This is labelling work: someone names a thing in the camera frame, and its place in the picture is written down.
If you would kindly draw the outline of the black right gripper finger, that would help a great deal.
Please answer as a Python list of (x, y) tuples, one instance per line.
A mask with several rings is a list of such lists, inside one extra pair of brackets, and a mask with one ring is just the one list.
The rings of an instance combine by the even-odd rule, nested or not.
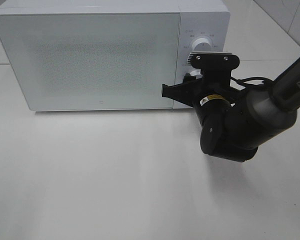
[(162, 84), (161, 96), (193, 108), (198, 87), (196, 82), (185, 82), (171, 86)]
[(192, 84), (197, 83), (202, 80), (201, 75), (191, 75), (190, 73), (186, 73), (182, 79), (183, 84)]

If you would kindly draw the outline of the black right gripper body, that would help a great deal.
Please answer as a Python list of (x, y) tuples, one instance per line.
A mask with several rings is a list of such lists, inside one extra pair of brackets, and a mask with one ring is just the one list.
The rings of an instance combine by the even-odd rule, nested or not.
[(195, 90), (194, 104), (209, 95), (220, 95), (230, 104), (237, 103), (245, 95), (245, 90), (231, 86), (232, 70), (210, 71), (200, 70), (202, 78), (199, 79), (198, 90)]

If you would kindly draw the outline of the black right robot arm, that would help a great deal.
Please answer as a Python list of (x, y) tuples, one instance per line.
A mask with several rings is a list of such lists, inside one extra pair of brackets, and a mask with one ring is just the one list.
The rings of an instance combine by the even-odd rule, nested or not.
[(228, 52), (192, 52), (188, 63), (200, 78), (189, 73), (182, 83), (162, 85), (162, 96), (195, 110), (201, 125), (204, 154), (245, 162), (263, 143), (291, 128), (300, 107), (300, 57), (276, 79), (235, 79), (239, 64)]

